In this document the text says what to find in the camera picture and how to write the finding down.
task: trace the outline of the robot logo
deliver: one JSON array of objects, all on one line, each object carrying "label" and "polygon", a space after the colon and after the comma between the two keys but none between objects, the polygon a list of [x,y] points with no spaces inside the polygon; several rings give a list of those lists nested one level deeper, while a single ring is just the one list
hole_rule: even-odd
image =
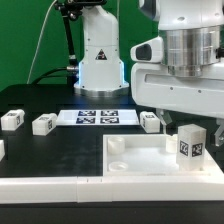
[{"label": "robot logo", "polygon": [[107,60],[107,57],[106,57],[103,49],[101,49],[99,54],[96,56],[96,60]]}]

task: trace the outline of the white robot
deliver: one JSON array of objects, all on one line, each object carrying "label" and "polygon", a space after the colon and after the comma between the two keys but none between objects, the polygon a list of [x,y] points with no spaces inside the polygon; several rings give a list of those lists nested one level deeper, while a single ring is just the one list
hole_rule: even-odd
[{"label": "white robot", "polygon": [[217,118],[224,143],[224,0],[139,0],[159,36],[131,49],[132,95],[139,105]]},{"label": "white robot", "polygon": [[61,6],[57,5],[63,17],[83,18],[85,55],[78,66],[79,81],[74,84],[77,94],[113,97],[127,94],[129,90],[124,80],[124,64],[119,58],[118,21],[102,8],[106,2],[66,0]]}]

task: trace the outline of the white cube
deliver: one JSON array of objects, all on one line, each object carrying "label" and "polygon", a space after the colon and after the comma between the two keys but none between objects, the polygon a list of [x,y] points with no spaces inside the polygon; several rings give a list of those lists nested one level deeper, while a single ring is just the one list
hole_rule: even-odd
[{"label": "white cube", "polygon": [[178,128],[177,164],[180,170],[200,171],[203,169],[206,129],[197,125]]},{"label": "white cube", "polygon": [[147,133],[160,132],[160,119],[152,112],[141,112],[140,124]]},{"label": "white cube", "polygon": [[42,114],[32,122],[33,135],[46,136],[56,127],[56,114]]},{"label": "white cube", "polygon": [[1,117],[1,125],[3,131],[15,131],[24,123],[25,112],[23,110],[10,110]]},{"label": "white cube", "polygon": [[5,156],[4,141],[0,140],[0,161],[2,161],[4,156]]}]

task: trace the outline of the black table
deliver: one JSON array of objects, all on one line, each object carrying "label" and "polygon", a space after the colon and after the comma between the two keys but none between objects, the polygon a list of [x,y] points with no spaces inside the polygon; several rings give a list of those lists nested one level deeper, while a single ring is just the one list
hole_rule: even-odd
[{"label": "black table", "polygon": [[[131,96],[93,99],[73,94],[66,85],[15,85],[0,93],[0,115],[23,109],[25,122],[15,132],[0,132],[6,156],[0,178],[102,176],[104,134],[145,134],[140,126],[57,127],[46,137],[32,135],[32,121],[64,109],[135,109]],[[207,149],[224,168],[224,148],[210,143],[215,119],[171,112],[175,133],[183,124],[207,129]],[[224,202],[112,202],[0,205],[1,223],[224,223]]]}]

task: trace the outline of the printed marker sheet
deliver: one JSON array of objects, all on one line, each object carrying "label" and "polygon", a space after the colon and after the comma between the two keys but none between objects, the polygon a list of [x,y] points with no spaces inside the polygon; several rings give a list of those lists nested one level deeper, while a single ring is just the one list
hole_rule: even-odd
[{"label": "printed marker sheet", "polygon": [[135,110],[61,110],[56,125],[139,125]]}]

